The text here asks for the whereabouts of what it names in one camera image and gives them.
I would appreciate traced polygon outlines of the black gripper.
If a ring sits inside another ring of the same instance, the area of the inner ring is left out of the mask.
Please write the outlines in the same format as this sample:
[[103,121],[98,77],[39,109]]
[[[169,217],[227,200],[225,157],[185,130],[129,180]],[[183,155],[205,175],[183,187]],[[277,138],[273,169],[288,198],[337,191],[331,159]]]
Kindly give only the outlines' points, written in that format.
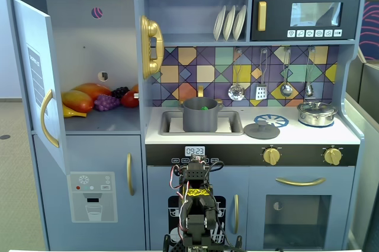
[[205,160],[205,155],[193,154],[188,163],[188,170],[205,170],[207,165]]

